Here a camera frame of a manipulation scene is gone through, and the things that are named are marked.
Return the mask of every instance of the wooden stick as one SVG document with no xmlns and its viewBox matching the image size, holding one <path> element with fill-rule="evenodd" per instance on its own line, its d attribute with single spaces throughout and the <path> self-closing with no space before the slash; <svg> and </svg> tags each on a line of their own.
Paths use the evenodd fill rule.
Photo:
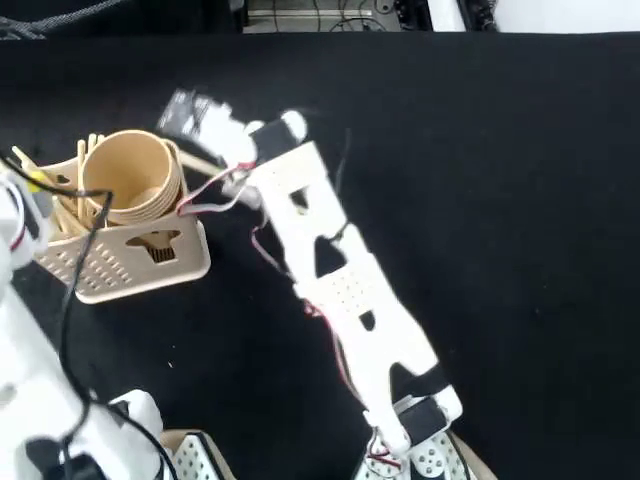
<svg viewBox="0 0 640 480">
<path fill-rule="evenodd" d="M 13 147 L 11 147 L 11 151 L 13 152 L 13 154 L 18 157 L 18 159 L 20 160 L 20 164 L 22 166 L 22 169 L 33 175 L 33 174 L 38 174 L 35 175 L 36 180 L 40 180 L 42 183 L 44 183 L 45 185 L 48 185 L 49 187 L 56 187 L 56 182 L 54 182 L 53 180 L 51 180 L 51 177 L 49 177 L 49 175 L 47 175 L 40 167 L 38 167 L 35 162 L 33 160 L 31 160 L 29 158 L 29 156 L 24 153 L 22 150 L 20 150 L 18 147 L 16 147 L 15 145 Z M 75 202 L 70 199 L 70 198 L 61 198 L 60 199 L 62 201 L 62 203 L 65 205 L 65 207 L 67 207 L 68 210 L 75 212 L 76 209 L 76 204 Z"/>
<path fill-rule="evenodd" d="M 87 143 L 87 153 L 91 153 L 91 151 L 96 148 L 96 142 L 98 141 L 98 137 L 95 133 L 89 134 L 89 142 Z"/>
<path fill-rule="evenodd" d="M 80 188 L 84 188 L 82 186 L 82 165 L 84 165 L 84 155 L 86 152 L 86 145 L 84 143 L 84 140 L 78 140 L 78 186 Z M 85 221 L 85 200 L 84 198 L 79 197 L 78 198 L 78 220 L 80 220 L 81 223 L 84 223 Z"/>
<path fill-rule="evenodd" d="M 206 160 L 183 151 L 179 152 L 178 159 L 183 167 L 190 168 L 191 170 L 195 170 L 196 172 L 200 172 L 209 177 L 215 177 L 222 171 L 220 167 L 213 163 L 207 162 Z"/>
<path fill-rule="evenodd" d="M 38 167 L 34 163 L 34 161 L 29 158 L 29 156 L 26 153 L 24 153 L 22 150 L 20 150 L 15 145 L 13 147 L 11 147 L 11 151 L 13 152 L 13 154 L 16 157 L 18 157 L 18 160 L 20 160 L 20 164 L 22 166 L 22 169 L 25 172 L 41 172 L 42 171 L 42 170 L 40 170 L 40 167 Z M 46 174 L 44 175 L 44 178 L 42 179 L 42 182 L 46 183 L 50 187 L 54 186 L 53 185 L 53 181 Z"/>
<path fill-rule="evenodd" d="M 73 234 L 73 236 L 80 236 L 89 232 L 71 212 L 64 208 L 57 195 L 53 197 L 53 209 L 56 212 L 63 230 L 66 228 L 68 233 Z"/>
</svg>

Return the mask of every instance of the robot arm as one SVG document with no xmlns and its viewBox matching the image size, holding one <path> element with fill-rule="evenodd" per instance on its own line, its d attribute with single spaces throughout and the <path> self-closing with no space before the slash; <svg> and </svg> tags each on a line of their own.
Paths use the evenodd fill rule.
<svg viewBox="0 0 640 480">
<path fill-rule="evenodd" d="M 462 414 L 448 384 L 431 396 L 413 399 L 404 412 L 394 409 L 391 366 L 397 363 L 415 376 L 426 375 L 438 366 L 433 348 L 346 217 L 315 144 L 302 144 L 304 118 L 287 112 L 269 124 L 245 126 L 230 114 L 226 105 L 178 91 L 159 128 L 195 142 L 226 168 L 237 168 L 232 181 L 257 192 L 284 248 L 294 292 L 321 312 L 342 344 L 367 421 L 391 453 L 406 454 Z M 305 208 L 296 196 L 304 198 Z M 341 268 L 323 276 L 315 270 L 320 237 L 345 259 Z"/>
<path fill-rule="evenodd" d="M 0 187 L 0 478 L 62 478 L 57 476 L 63 468 L 59 462 L 39 462 L 27 452 L 33 442 L 44 441 L 55 459 L 59 442 L 81 417 L 83 405 L 53 346 L 10 283 L 13 270 L 46 248 L 51 195 L 30 191 L 10 172 L 0 172 L 0 180 L 4 187 Z M 162 431 L 160 412 L 149 394 L 135 390 L 114 402 L 125 402 L 129 415 L 152 435 Z M 84 475 L 100 473 L 122 480 L 167 475 L 161 471 L 160 456 L 153 445 L 98 406 L 90 407 L 86 423 L 70 445 L 70 454 L 76 475 L 82 471 Z"/>
</svg>

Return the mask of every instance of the black surface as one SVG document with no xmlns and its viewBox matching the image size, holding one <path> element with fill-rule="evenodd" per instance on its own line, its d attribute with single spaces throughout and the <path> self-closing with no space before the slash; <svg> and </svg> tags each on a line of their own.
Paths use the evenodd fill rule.
<svg viewBox="0 0 640 480">
<path fill-rule="evenodd" d="M 330 168 L 349 125 L 345 208 L 460 394 L 456 430 L 504 479 L 636 476 L 640 36 L 21 43 L 0 45 L 0 140 L 43 163 L 153 127 L 179 85 L 244 120 L 332 115 L 312 126 Z M 241 480 L 348 477 L 368 432 L 324 326 L 252 251 L 257 218 L 203 220 L 204 279 L 77 305 L 76 370 L 150 391 Z M 62 287 L 15 284 L 53 332 Z"/>
</svg>

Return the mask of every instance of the perforated basket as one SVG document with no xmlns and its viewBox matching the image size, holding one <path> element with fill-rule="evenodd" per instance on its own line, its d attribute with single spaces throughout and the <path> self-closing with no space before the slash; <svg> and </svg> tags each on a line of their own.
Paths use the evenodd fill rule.
<svg viewBox="0 0 640 480">
<path fill-rule="evenodd" d="M 51 178 L 64 175 L 70 188 L 77 188 L 77 160 L 43 167 Z M 182 191 L 186 191 L 184 174 Z M 173 232 L 169 248 L 149 249 L 132 242 L 143 235 Z M 68 284 L 76 258 L 86 235 L 51 242 L 36 261 L 58 280 Z M 98 231 L 76 290 L 84 303 L 99 303 L 134 295 L 204 276 L 211 266 L 207 239 L 202 224 L 195 217 L 178 217 L 170 213 L 162 218 L 129 226 L 114 226 Z"/>
</svg>

